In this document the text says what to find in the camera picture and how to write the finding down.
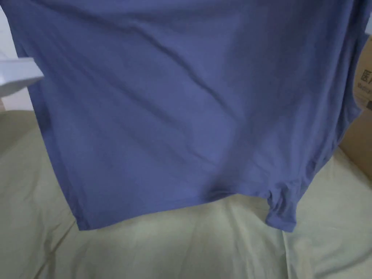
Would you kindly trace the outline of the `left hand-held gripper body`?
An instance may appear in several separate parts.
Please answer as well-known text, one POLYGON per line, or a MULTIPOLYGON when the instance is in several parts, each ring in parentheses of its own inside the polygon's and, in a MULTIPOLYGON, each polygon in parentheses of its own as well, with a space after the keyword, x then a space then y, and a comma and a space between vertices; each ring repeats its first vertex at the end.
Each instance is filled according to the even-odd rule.
POLYGON ((0 97, 6 97, 32 85, 44 77, 33 58, 1 58, 0 97))

